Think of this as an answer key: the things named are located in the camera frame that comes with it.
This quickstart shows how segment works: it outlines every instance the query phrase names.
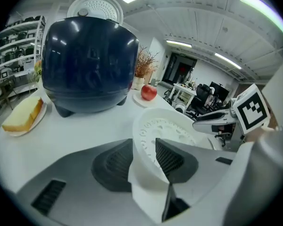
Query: computer monitor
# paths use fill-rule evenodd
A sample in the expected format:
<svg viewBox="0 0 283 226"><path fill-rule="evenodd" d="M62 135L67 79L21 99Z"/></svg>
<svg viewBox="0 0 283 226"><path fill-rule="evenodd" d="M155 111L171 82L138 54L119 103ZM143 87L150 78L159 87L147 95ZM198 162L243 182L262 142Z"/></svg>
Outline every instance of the computer monitor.
<svg viewBox="0 0 283 226"><path fill-rule="evenodd" d="M221 100L221 101L225 101L229 91L225 88L223 88L222 86L214 83L214 82L211 82L210 84L210 87L213 87L215 88L215 92L214 92L214 96L218 95L218 98Z"/></svg>

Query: slice of bread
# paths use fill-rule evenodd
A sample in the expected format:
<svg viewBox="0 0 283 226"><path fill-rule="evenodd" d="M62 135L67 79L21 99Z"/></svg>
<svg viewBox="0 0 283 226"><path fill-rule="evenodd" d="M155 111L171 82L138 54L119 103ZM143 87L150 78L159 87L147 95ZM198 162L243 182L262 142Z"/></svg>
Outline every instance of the slice of bread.
<svg viewBox="0 0 283 226"><path fill-rule="evenodd" d="M24 99L3 122L3 129L5 131L29 131L42 105L41 97L30 96Z"/></svg>

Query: red apple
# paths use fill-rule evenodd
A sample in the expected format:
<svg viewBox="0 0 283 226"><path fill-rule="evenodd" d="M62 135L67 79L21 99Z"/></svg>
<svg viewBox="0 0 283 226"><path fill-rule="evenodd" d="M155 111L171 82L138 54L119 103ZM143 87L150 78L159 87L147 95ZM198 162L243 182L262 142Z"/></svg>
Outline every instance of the red apple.
<svg viewBox="0 0 283 226"><path fill-rule="evenodd" d="M141 89L141 96L145 100L153 100L155 96L157 95L157 89L150 86L150 85L144 85Z"/></svg>

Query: white ceiling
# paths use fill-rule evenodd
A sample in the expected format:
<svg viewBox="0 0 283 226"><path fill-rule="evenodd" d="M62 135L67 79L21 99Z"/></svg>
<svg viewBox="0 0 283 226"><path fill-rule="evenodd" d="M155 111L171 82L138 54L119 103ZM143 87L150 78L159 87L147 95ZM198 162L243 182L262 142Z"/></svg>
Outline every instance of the white ceiling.
<svg viewBox="0 0 283 226"><path fill-rule="evenodd" d="M74 0L23 0L21 6ZM124 22L163 39L192 44L171 49L201 58L239 81L268 80L283 61L283 34L264 15L240 0L117 0ZM214 56L217 52L242 69Z"/></svg>

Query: perforated inner lid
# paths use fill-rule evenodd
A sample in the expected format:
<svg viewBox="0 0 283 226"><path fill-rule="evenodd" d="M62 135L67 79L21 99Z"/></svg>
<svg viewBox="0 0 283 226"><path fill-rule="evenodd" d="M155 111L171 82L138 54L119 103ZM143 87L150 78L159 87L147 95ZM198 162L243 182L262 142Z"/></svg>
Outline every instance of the perforated inner lid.
<svg viewBox="0 0 283 226"><path fill-rule="evenodd" d="M75 0L68 9L67 17L90 16L111 19L123 23L122 8L115 0Z"/></svg>

